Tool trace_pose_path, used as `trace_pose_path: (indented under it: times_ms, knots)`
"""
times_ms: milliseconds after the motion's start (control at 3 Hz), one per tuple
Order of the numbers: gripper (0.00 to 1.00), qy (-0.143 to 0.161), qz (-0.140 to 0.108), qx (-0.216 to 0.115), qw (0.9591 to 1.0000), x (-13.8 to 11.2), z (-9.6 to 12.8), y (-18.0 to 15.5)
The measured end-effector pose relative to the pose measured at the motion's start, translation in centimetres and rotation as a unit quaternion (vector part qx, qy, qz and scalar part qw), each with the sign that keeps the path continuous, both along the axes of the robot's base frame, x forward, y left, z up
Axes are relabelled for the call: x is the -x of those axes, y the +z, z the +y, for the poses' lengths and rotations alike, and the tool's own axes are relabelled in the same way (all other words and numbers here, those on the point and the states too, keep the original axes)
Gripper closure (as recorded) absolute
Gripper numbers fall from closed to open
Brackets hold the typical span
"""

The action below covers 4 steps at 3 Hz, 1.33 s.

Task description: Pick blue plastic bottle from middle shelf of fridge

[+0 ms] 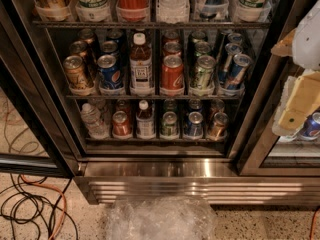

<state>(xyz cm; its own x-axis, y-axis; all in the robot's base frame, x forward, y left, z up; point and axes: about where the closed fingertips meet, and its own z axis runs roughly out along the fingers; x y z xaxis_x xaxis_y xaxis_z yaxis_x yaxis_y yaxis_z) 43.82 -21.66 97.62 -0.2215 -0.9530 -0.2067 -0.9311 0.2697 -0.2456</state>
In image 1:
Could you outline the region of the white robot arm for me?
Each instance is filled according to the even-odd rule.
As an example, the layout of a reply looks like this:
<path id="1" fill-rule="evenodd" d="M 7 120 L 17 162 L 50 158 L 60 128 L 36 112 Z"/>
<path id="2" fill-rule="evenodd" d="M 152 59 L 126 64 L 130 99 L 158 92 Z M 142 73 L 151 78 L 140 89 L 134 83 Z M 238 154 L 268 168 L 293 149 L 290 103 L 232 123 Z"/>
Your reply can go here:
<path id="1" fill-rule="evenodd" d="M 275 123 L 286 134 L 295 132 L 320 107 L 320 0 L 296 28 L 293 62 L 304 69 L 285 83 Z"/>

